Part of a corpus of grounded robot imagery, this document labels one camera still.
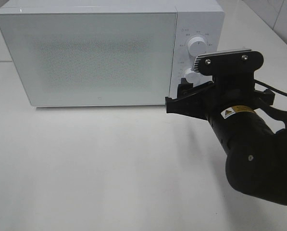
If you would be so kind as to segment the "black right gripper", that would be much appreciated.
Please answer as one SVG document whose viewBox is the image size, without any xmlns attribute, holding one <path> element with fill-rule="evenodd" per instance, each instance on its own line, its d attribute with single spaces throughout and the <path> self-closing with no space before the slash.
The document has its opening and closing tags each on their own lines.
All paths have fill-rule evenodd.
<svg viewBox="0 0 287 231">
<path fill-rule="evenodd" d="M 258 120 L 254 85 L 254 79 L 217 79 L 194 87 L 181 80 L 177 98 L 165 97 L 166 112 L 201 120 Z"/>
</svg>

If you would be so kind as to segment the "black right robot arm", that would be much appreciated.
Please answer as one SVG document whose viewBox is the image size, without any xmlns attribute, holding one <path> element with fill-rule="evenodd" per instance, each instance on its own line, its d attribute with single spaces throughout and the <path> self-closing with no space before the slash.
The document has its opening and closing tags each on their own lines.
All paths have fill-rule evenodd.
<svg viewBox="0 0 287 231">
<path fill-rule="evenodd" d="M 253 87 L 220 88 L 183 80 L 168 113 L 209 122 L 227 158 L 225 173 L 238 192 L 287 205 L 287 111 L 273 108 L 274 93 Z"/>
</svg>

